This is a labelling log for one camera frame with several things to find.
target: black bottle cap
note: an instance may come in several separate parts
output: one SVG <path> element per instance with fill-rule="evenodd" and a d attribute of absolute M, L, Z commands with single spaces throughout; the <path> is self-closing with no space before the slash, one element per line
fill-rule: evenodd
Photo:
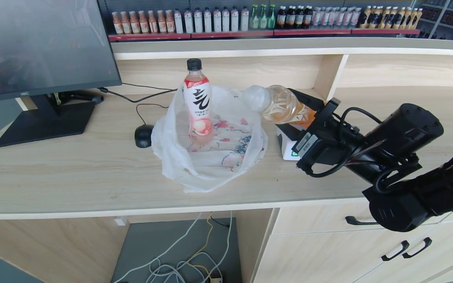
<path fill-rule="evenodd" d="M 188 67 L 188 70 L 191 71 L 202 70 L 202 61 L 197 58 L 188 59 L 186 61 L 186 66 Z"/>

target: computer monitor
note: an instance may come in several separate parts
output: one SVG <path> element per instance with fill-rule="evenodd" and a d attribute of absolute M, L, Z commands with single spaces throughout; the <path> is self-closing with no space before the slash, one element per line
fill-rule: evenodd
<path fill-rule="evenodd" d="M 0 0 L 0 100 L 30 96 L 0 147 L 82 134 L 94 102 L 58 105 L 59 92 L 120 85 L 96 0 Z"/>

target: red shelf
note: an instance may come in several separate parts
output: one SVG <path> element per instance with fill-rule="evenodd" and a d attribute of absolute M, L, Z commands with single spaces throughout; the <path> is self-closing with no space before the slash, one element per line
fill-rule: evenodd
<path fill-rule="evenodd" d="M 274 35 L 350 34 L 350 29 L 275 30 Z"/>
<path fill-rule="evenodd" d="M 420 30 L 352 29 L 352 34 L 419 34 Z"/>
<path fill-rule="evenodd" d="M 272 36 L 272 35 L 274 35 L 273 30 L 253 30 L 253 31 L 193 33 L 192 38 L 248 37 L 248 36 Z"/>
<path fill-rule="evenodd" d="M 189 39 L 189 33 L 152 33 L 152 34 L 121 34 L 110 35 L 110 41 L 148 40 L 148 39 Z"/>

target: computer mouse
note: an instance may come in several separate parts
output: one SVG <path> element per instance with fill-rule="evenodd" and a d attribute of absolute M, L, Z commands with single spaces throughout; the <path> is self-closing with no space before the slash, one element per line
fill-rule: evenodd
<path fill-rule="evenodd" d="M 141 125 L 135 129 L 134 140 L 135 145 L 142 149 L 151 147 L 151 132 L 153 131 L 153 125 Z"/>

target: monitor screen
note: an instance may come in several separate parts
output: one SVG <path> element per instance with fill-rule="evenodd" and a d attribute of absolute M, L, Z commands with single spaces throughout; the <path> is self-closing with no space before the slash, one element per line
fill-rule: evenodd
<path fill-rule="evenodd" d="M 0 0 L 0 100 L 119 84 L 96 0 Z"/>

